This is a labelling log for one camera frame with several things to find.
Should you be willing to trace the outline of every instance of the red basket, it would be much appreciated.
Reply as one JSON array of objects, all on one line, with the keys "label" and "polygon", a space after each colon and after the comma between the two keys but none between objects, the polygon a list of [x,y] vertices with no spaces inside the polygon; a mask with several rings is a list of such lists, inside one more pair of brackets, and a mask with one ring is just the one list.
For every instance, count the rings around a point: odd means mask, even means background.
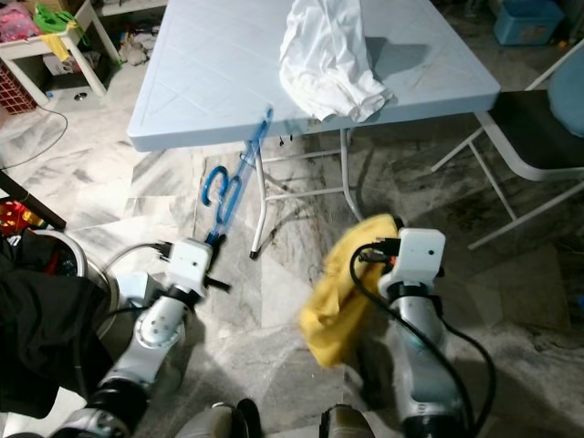
[{"label": "red basket", "polygon": [[9,114],[29,112],[37,106],[30,94],[2,62],[0,62],[0,105]]}]

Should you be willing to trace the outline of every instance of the clothes pile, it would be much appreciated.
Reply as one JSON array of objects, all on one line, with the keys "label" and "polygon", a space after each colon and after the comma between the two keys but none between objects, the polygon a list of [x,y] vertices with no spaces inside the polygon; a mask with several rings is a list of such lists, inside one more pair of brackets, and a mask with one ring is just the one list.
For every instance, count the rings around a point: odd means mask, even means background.
[{"label": "clothes pile", "polygon": [[392,93],[370,69],[360,0],[296,0],[280,48],[280,81],[311,116],[364,121]]},{"label": "clothes pile", "polygon": [[61,256],[29,230],[0,240],[0,412],[43,418],[59,386],[87,396],[112,365],[95,334],[109,296]]}]

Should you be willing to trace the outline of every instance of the black chair seat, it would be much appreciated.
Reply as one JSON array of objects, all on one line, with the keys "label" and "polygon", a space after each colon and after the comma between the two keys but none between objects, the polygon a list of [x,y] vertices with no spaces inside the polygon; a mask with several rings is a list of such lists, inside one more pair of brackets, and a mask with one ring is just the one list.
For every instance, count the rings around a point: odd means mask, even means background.
[{"label": "black chair seat", "polygon": [[526,164],[541,170],[584,167],[584,139],[554,117],[545,90],[501,93],[489,114]]}]

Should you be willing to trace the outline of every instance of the black cable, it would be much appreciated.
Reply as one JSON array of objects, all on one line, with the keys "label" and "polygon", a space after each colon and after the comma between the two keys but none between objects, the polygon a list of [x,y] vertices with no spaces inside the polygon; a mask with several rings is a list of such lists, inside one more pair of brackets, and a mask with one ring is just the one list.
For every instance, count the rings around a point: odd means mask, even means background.
[{"label": "black cable", "polygon": [[88,310],[89,306],[89,295],[85,302],[85,307],[83,312],[79,312],[77,316],[76,332],[74,333],[73,341],[73,368],[75,370],[75,375],[77,377],[77,382],[79,385],[79,395],[85,400],[89,400],[88,386],[85,382],[85,375],[83,373],[83,363],[81,360],[81,329],[83,327],[83,318]]},{"label": "black cable", "polygon": [[112,310],[110,313],[106,314],[105,317],[103,317],[103,319],[101,320],[101,323],[99,324],[98,327],[103,326],[106,322],[108,322],[108,319],[115,317],[116,315],[120,315],[122,313],[141,313],[144,310],[146,310],[149,307],[143,307],[143,308],[118,308],[117,310]]},{"label": "black cable", "polygon": [[170,244],[169,242],[143,242],[141,244],[129,246],[126,249],[123,249],[122,251],[117,253],[114,257],[112,257],[108,261],[108,263],[106,263],[101,268],[101,270],[104,273],[107,273],[111,269],[111,267],[114,266],[116,263],[118,263],[123,257],[127,256],[130,253],[133,253],[134,251],[136,251],[138,249],[152,248],[152,249],[155,249],[159,252],[162,252],[162,251],[164,251],[165,246],[168,246],[168,252],[170,253],[170,247],[172,247],[172,244]]},{"label": "black cable", "polygon": [[418,330],[406,319],[403,319],[402,315],[400,315],[398,311],[392,309],[390,307],[390,304],[387,303],[384,299],[372,294],[365,286],[363,286],[360,279],[357,277],[354,266],[355,260],[357,260],[357,257],[360,255],[362,251],[366,249],[375,249],[377,246],[378,246],[377,244],[362,245],[359,248],[357,248],[357,251],[353,253],[349,262],[350,277],[353,280],[353,283],[355,283],[355,286],[357,287],[359,292],[363,294],[365,297],[367,297],[375,306],[377,306],[377,308],[389,314],[393,319],[395,319],[398,323],[400,323],[402,326],[407,328],[413,335],[415,335],[416,338],[418,338],[422,342],[422,344],[424,344],[424,346],[434,355],[436,360],[448,372],[448,374],[453,379],[454,385],[456,386],[456,389],[460,393],[460,396],[463,400],[464,416],[467,423],[466,431],[469,434],[469,436],[473,436],[471,435],[472,430],[475,429],[473,404],[471,402],[470,396],[468,395],[468,391],[464,386],[464,382],[461,379],[460,375],[458,374],[458,371],[456,371],[456,369],[453,367],[450,361],[443,355],[443,353],[438,349],[438,347],[436,347],[436,345],[426,337],[426,335],[424,335],[420,330]]},{"label": "black cable", "polygon": [[485,402],[483,403],[483,408],[479,413],[479,416],[474,424],[474,429],[472,430],[472,436],[477,436],[483,426],[485,425],[486,419],[491,412],[491,408],[493,408],[493,402],[495,401],[495,393],[496,393],[496,368],[493,359],[486,351],[485,347],[483,347],[476,339],[471,338],[467,334],[463,333],[462,331],[457,330],[456,328],[448,325],[448,323],[442,320],[442,323],[446,327],[448,331],[450,331],[456,337],[465,340],[470,345],[472,345],[480,354],[483,356],[483,359],[486,364],[486,370],[489,376],[489,383],[486,390]]},{"label": "black cable", "polygon": [[53,111],[51,109],[46,109],[46,108],[43,108],[41,106],[38,106],[38,107],[41,108],[43,111],[50,112],[52,114],[57,114],[58,116],[61,116],[63,118],[63,120],[65,121],[65,128],[63,128],[63,130],[61,131],[61,133],[59,134],[59,136],[51,144],[49,144],[48,146],[46,146],[46,148],[44,150],[42,150],[41,152],[39,152],[39,153],[33,155],[32,157],[24,160],[23,162],[18,162],[16,164],[10,164],[8,166],[4,166],[4,167],[0,168],[0,171],[6,171],[8,169],[14,169],[15,167],[22,166],[23,164],[27,164],[28,162],[33,161],[35,158],[40,157],[43,153],[47,152],[49,149],[51,149],[53,146],[55,146],[58,143],[58,141],[61,140],[61,138],[63,138],[63,136],[65,135],[65,132],[67,131],[67,128],[69,126],[69,120],[67,119],[67,117],[65,116],[65,114],[61,114],[60,112],[56,112],[56,111]]}]

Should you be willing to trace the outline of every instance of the table leg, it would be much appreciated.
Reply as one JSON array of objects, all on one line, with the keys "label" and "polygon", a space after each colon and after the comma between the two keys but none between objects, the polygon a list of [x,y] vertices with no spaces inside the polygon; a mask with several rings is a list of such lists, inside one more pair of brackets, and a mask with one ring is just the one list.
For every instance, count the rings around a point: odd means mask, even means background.
[{"label": "table leg", "polygon": [[85,79],[88,80],[89,86],[91,87],[93,92],[97,94],[99,97],[103,98],[107,93],[106,88],[103,86],[98,76],[95,74],[95,71],[93,71],[93,68],[91,68],[89,62],[85,59],[81,51],[75,44],[73,44],[72,41],[68,40],[65,42],[65,44],[69,51],[71,52],[71,55],[73,55],[73,58],[79,64],[79,68],[81,68],[83,76],[85,76]]},{"label": "table leg", "polygon": [[260,239],[262,238],[262,231],[264,231],[264,223],[266,222],[266,180],[264,179],[264,165],[262,164],[261,151],[258,151],[255,157],[255,173],[257,174],[257,182],[259,184],[260,204],[254,242],[252,243],[252,250],[249,253],[249,258],[252,260],[256,260],[259,256]]},{"label": "table leg", "polygon": [[93,9],[91,10],[91,23],[93,23],[95,30],[98,32],[99,39],[103,43],[106,52],[108,52],[109,58],[115,63],[120,61],[120,53],[118,53],[118,50],[116,50],[116,47],[111,42],[110,36],[106,32],[106,29],[103,28],[103,25],[99,21],[98,15]]},{"label": "table leg", "polygon": [[36,197],[30,194],[4,172],[0,172],[0,188],[8,193],[12,199],[19,201],[24,207],[46,221],[53,228],[57,230],[65,228],[67,223],[63,218],[38,201]]},{"label": "table leg", "polygon": [[349,205],[355,217],[357,217],[358,221],[363,220],[363,213],[360,211],[359,207],[353,201],[353,198],[350,195],[349,190],[349,166],[348,166],[348,159],[349,154],[347,151],[349,143],[349,130],[340,130],[340,170],[342,173],[343,179],[343,193],[345,193],[345,199],[347,200],[347,204]]},{"label": "table leg", "polygon": [[15,61],[12,59],[3,59],[3,61],[38,105],[48,104],[49,100],[45,93],[43,93],[43,91],[37,87],[37,85],[32,80],[30,80],[30,78],[24,71],[22,71],[22,69],[16,64]]}]

